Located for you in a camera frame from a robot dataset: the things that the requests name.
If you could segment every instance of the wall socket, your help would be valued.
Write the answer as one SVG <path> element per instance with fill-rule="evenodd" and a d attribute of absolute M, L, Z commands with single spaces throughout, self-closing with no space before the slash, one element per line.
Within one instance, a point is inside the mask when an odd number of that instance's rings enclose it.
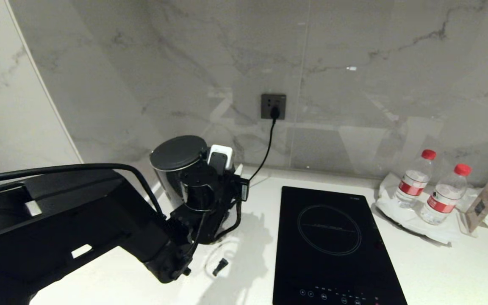
<path fill-rule="evenodd" d="M 285 119 L 285 94 L 262 94 L 261 95 L 261 118 L 271 119 L 271 109 L 277 106 L 280 110 L 278 120 Z"/>

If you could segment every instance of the marble wall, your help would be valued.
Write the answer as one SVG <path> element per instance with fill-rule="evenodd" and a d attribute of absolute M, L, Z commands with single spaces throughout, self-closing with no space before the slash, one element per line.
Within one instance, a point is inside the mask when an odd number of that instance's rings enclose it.
<path fill-rule="evenodd" d="M 382 177 L 424 148 L 488 179 L 488 0 L 11 0 L 86 161 L 187 133 L 266 164 Z"/>
<path fill-rule="evenodd" d="M 80 162 L 0 0 L 0 172 Z"/>

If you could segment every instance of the black induction cooker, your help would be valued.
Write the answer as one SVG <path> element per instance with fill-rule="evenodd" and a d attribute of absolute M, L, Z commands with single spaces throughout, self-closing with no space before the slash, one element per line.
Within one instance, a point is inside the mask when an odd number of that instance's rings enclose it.
<path fill-rule="evenodd" d="M 366 198 L 283 187 L 273 304 L 406 305 Z"/>

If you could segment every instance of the water bottle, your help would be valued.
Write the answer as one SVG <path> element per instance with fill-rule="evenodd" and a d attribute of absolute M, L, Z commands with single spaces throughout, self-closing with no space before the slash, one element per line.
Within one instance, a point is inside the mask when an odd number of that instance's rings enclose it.
<path fill-rule="evenodd" d="M 466 177 L 471 172 L 470 166 L 457 164 L 451 174 L 440 179 L 434 193 L 419 212 L 421 218 L 432 225 L 441 224 L 466 192 Z"/>
<path fill-rule="evenodd" d="M 427 186 L 432 175 L 432 161 L 436 158 L 434 150 L 425 149 L 406 170 L 400 180 L 399 188 L 395 192 L 395 198 L 403 208 L 411 208 L 417 203 L 417 198 Z"/>

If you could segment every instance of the white device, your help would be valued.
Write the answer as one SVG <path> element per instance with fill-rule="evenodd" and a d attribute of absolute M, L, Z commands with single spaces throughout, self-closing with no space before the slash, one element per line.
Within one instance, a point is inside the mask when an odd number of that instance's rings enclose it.
<path fill-rule="evenodd" d="M 225 169 L 230 170 L 233 166 L 233 149 L 232 147 L 217 145 L 214 144 L 211 147 L 211 150 L 208 153 L 208 160 L 207 163 L 210 164 L 211 156 L 213 153 L 219 153 L 227 156 L 227 160 L 225 162 Z"/>

